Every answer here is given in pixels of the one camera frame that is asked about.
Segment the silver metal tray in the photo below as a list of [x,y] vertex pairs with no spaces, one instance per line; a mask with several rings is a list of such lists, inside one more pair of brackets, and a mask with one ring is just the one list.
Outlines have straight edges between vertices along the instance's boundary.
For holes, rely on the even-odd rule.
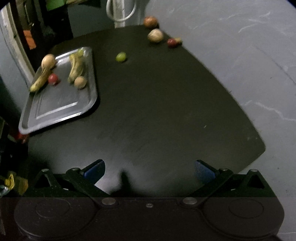
[[93,67],[92,49],[82,47],[83,77],[86,86],[78,90],[68,82],[71,70],[69,56],[77,50],[68,51],[56,56],[56,67],[53,69],[59,77],[59,84],[45,84],[37,93],[30,93],[25,104],[18,129],[22,134],[38,131],[61,121],[84,114],[95,104],[98,93]]

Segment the red cherry tomato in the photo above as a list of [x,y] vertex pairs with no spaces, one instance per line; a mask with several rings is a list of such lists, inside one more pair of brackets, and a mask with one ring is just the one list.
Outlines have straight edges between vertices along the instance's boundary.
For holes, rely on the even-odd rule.
[[58,82],[59,82],[59,77],[55,73],[52,73],[49,75],[48,84],[56,85]]
[[169,48],[175,48],[178,45],[178,41],[175,38],[168,39],[166,43]]

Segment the red capped jar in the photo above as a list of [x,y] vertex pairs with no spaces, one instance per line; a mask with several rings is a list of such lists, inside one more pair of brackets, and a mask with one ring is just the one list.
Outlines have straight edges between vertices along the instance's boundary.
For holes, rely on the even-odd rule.
[[28,139],[29,139],[28,134],[22,134],[22,133],[18,132],[18,134],[16,136],[16,141],[21,144],[25,144],[28,141]]

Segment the dark spotted banana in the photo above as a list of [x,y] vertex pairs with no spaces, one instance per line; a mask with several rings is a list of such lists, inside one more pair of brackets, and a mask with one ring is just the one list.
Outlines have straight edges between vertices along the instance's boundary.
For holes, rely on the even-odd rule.
[[33,93],[38,92],[45,85],[50,74],[51,69],[49,67],[39,67],[29,91]]

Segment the black table mat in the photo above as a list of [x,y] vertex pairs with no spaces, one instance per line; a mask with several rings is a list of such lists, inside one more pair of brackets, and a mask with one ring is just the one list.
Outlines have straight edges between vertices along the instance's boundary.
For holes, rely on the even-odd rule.
[[197,160],[238,173],[265,151],[202,63],[183,47],[150,44],[147,34],[142,26],[105,30],[53,48],[92,48],[100,99],[90,112],[30,136],[29,153],[41,164],[65,173],[102,159],[106,173],[97,185],[107,193],[179,196],[199,188]]

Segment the red pomegranate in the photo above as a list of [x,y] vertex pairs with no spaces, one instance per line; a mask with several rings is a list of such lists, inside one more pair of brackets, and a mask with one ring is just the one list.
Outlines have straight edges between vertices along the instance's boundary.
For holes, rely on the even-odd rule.
[[156,28],[158,26],[158,20],[154,16],[146,16],[144,18],[144,26],[146,28]]

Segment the yellow spotted banana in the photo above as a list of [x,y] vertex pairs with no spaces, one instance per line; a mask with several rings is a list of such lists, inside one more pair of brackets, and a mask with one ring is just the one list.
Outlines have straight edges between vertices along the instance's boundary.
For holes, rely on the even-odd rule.
[[83,56],[80,56],[78,53],[73,53],[69,56],[69,60],[71,70],[68,76],[68,82],[72,84],[84,71]]

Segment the small tan fruit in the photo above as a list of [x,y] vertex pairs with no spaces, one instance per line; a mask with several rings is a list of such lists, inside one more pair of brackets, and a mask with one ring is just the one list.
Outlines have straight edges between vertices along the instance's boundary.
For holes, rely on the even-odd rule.
[[175,38],[175,42],[176,42],[176,45],[180,45],[182,44],[182,39],[181,38]]
[[77,89],[83,89],[87,84],[87,79],[83,76],[79,76],[74,80],[74,86]]

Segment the green box on shelf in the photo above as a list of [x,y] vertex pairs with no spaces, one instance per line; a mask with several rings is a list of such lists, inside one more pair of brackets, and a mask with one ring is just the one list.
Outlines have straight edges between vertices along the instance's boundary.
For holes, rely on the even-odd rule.
[[46,0],[46,9],[48,11],[60,8],[66,4],[66,0]]

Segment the green grape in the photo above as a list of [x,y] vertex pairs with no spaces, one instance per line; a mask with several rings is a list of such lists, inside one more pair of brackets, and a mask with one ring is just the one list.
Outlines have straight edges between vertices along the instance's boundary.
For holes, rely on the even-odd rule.
[[77,52],[76,52],[77,56],[80,58],[84,55],[84,50],[83,49],[79,49]]
[[118,53],[118,55],[116,56],[115,59],[116,59],[117,62],[122,63],[122,62],[126,61],[127,55],[126,55],[125,52],[120,52],[120,53]]

